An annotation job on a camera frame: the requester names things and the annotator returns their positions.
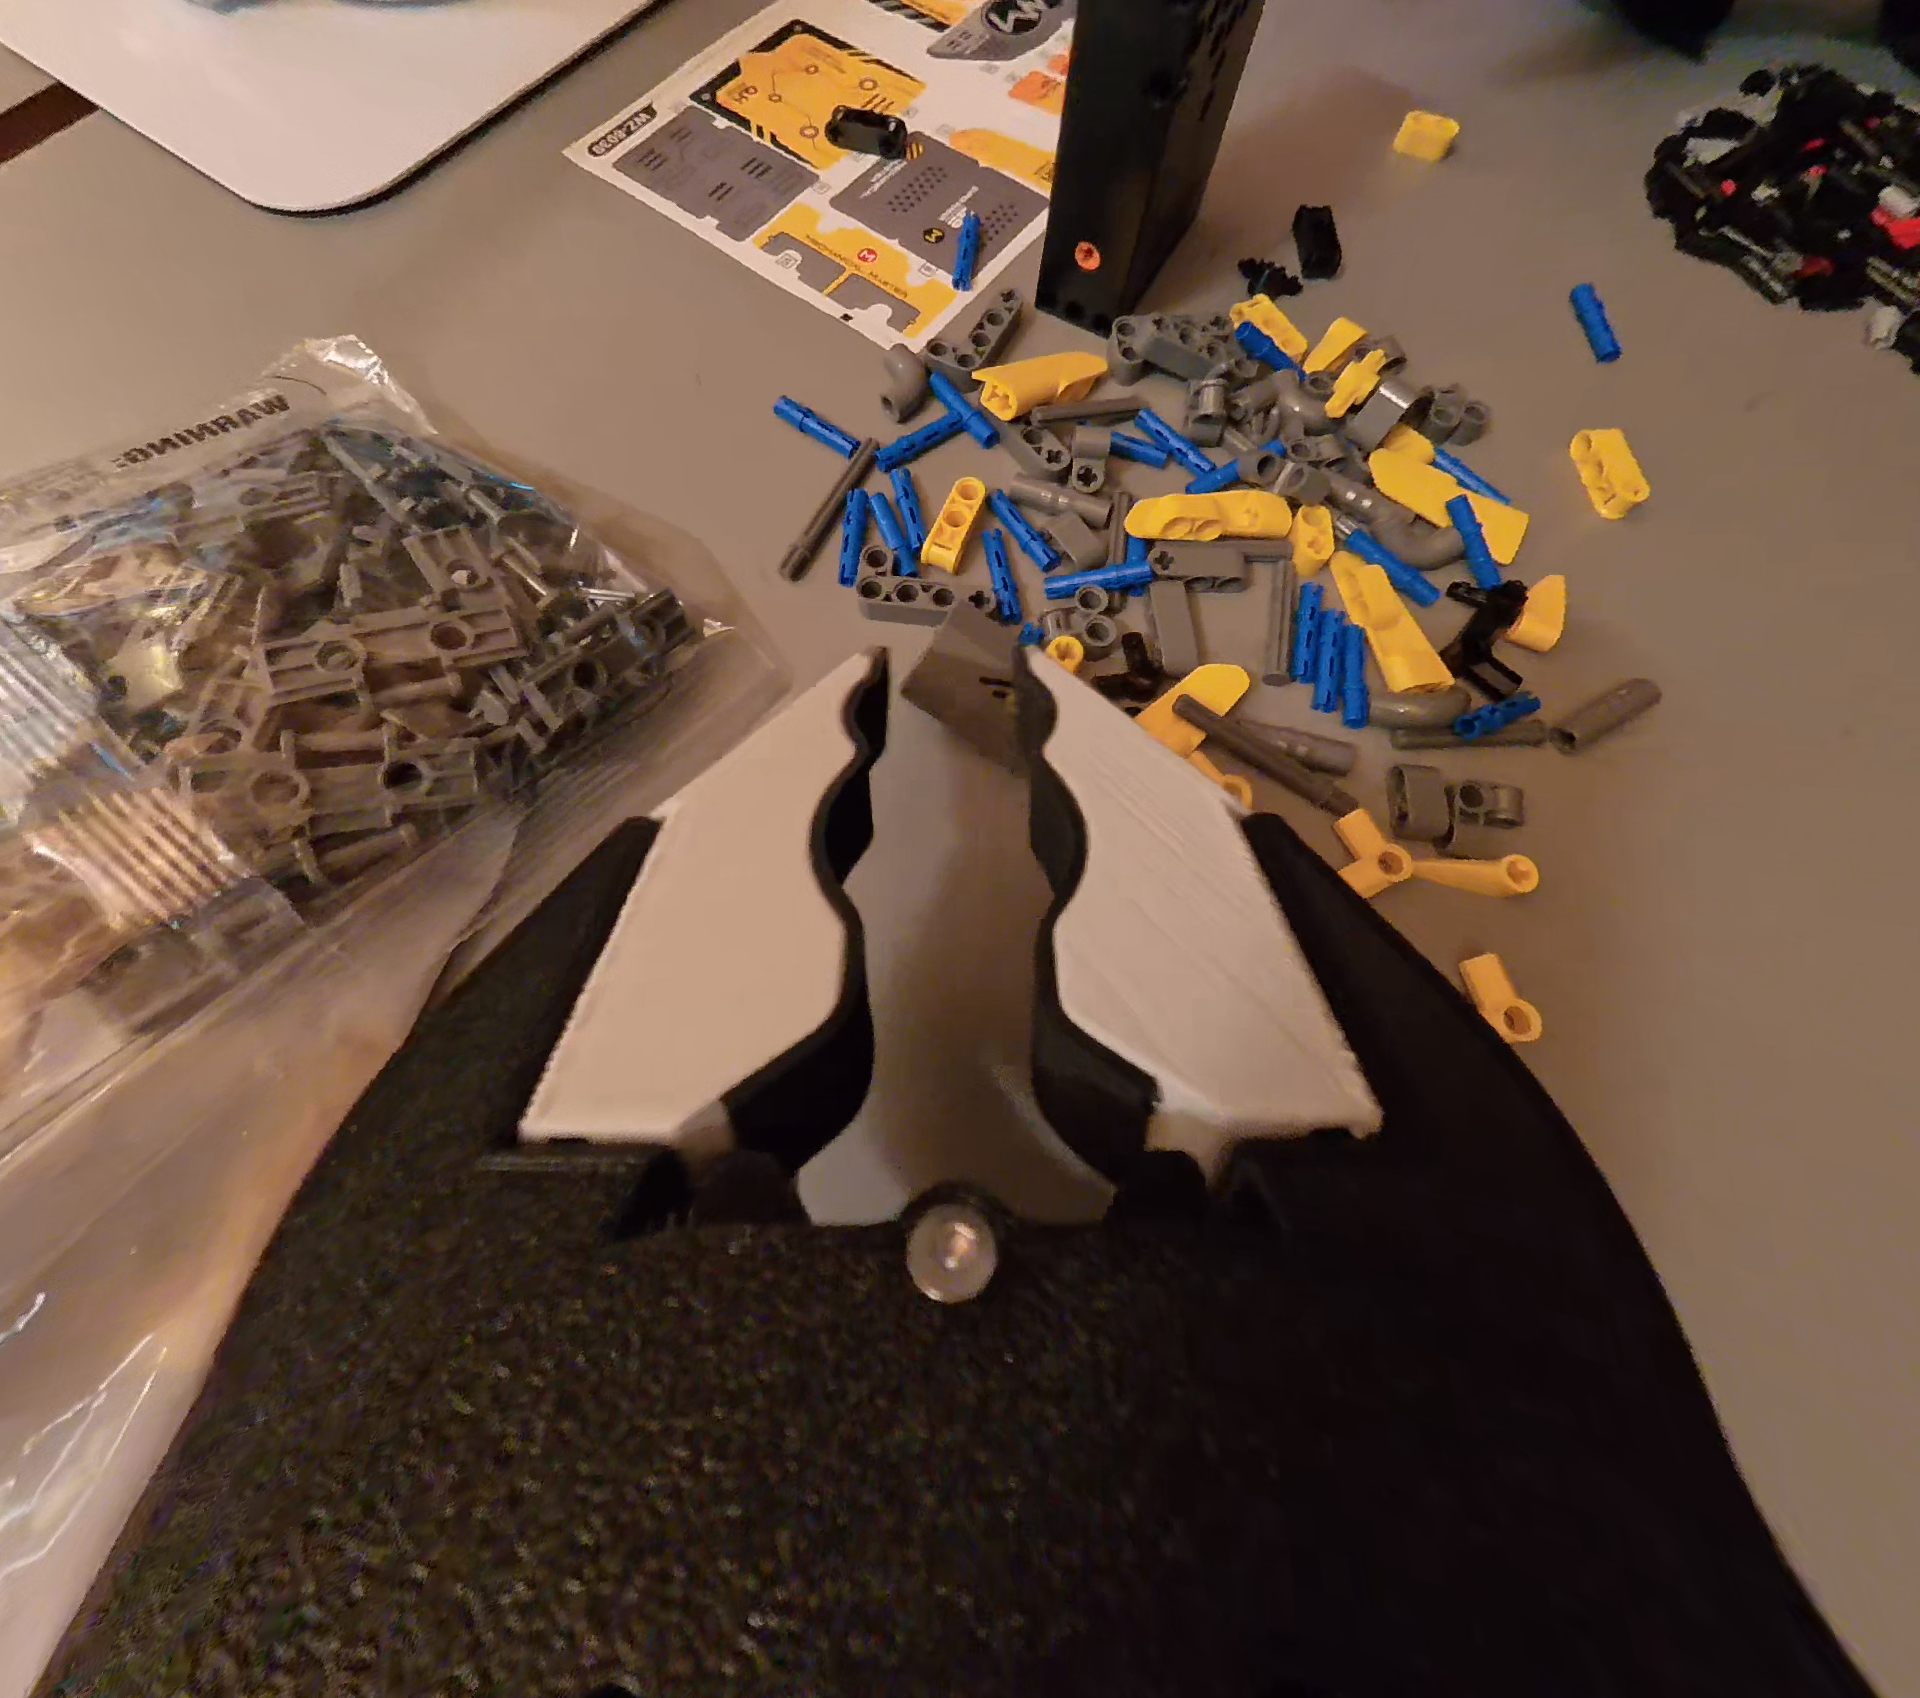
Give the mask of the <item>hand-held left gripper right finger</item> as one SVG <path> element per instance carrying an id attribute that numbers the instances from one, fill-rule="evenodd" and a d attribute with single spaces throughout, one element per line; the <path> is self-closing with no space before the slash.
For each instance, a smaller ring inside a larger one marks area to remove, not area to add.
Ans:
<path id="1" fill-rule="evenodd" d="M 1043 654 L 1021 662 L 1035 938 L 1031 1087 L 1057 1137 L 1126 1179 L 1212 1182 L 1251 1140 L 1368 1137 L 1382 1109 L 1238 801 Z"/>

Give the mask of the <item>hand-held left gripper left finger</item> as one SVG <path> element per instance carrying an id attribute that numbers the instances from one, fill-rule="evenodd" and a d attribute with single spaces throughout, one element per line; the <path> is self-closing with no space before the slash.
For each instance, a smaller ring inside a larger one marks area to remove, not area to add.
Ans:
<path id="1" fill-rule="evenodd" d="M 750 1153 L 796 1175 L 852 1124 L 873 1025 L 846 880 L 871 840 L 887 662 L 843 659 L 644 821 L 517 1120 L 526 1153 Z"/>

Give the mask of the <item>grey wedge piece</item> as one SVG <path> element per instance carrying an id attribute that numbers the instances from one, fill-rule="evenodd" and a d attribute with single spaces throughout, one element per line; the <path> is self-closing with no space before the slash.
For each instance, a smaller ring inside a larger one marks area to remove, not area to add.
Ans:
<path id="1" fill-rule="evenodd" d="M 953 603 L 907 670 L 901 700 L 1010 773 L 1023 773 L 1016 683 L 1020 634 L 981 605 Z"/>

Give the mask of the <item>pile of black red pieces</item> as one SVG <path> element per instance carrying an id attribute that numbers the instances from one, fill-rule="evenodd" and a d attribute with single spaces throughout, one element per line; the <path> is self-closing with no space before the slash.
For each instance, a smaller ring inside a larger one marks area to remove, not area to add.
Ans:
<path id="1" fill-rule="evenodd" d="M 1915 101 L 1820 63 L 1756 70 L 1679 120 L 1643 171 L 1673 246 L 1771 303 L 1867 313 L 1917 367 Z"/>

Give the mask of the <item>pile of yellow blue pieces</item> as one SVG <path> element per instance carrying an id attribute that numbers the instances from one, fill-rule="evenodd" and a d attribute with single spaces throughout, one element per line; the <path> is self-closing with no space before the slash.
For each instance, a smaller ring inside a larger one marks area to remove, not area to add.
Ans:
<path id="1" fill-rule="evenodd" d="M 1003 291 L 959 347 L 895 344 L 892 438 L 771 402 L 838 462 L 780 574 L 834 540 L 871 623 L 932 639 L 981 605 L 1018 657 L 1081 676 L 1241 805 L 1225 764 L 1326 813 L 1361 897 L 1538 892 L 1524 787 L 1407 760 L 1556 750 L 1569 712 L 1515 663 L 1563 641 L 1569 581 L 1524 574 L 1528 509 L 1464 456 L 1485 406 L 1361 321 L 1308 337 L 1268 295 L 1006 362 L 1020 312 Z"/>

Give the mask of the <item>clear bag of grey pieces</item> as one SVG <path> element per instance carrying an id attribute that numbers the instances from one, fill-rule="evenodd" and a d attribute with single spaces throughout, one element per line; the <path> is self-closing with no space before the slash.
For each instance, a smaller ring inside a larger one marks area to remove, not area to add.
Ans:
<path id="1" fill-rule="evenodd" d="M 347 1106 L 777 655 L 708 553 L 359 339 L 3 478 L 3 1694 Z"/>

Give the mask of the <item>dark grey cylinder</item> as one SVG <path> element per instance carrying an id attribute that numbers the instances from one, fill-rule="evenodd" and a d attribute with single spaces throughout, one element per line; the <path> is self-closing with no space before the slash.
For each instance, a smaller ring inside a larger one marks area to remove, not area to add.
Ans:
<path id="1" fill-rule="evenodd" d="M 1547 743 L 1561 756 L 1581 756 L 1641 719 L 1662 700 L 1662 686 L 1650 678 L 1619 680 L 1556 717 L 1547 726 Z"/>

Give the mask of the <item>black perforated block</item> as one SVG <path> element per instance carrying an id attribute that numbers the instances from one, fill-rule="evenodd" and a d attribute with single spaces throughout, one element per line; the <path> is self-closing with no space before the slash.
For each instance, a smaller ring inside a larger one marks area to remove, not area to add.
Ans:
<path id="1" fill-rule="evenodd" d="M 1265 0 L 1075 0 L 1034 302 L 1107 337 L 1192 226 Z"/>

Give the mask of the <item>yellow grey sticker sheet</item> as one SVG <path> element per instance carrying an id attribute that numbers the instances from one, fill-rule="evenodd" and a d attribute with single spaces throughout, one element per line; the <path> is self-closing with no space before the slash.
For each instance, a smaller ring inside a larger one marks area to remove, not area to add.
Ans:
<path id="1" fill-rule="evenodd" d="M 773 0 L 565 147 L 879 346 L 986 303 L 1043 233 L 1077 0 Z M 899 115 L 905 160 L 832 149 L 835 106 Z M 972 290 L 956 233 L 979 213 Z"/>

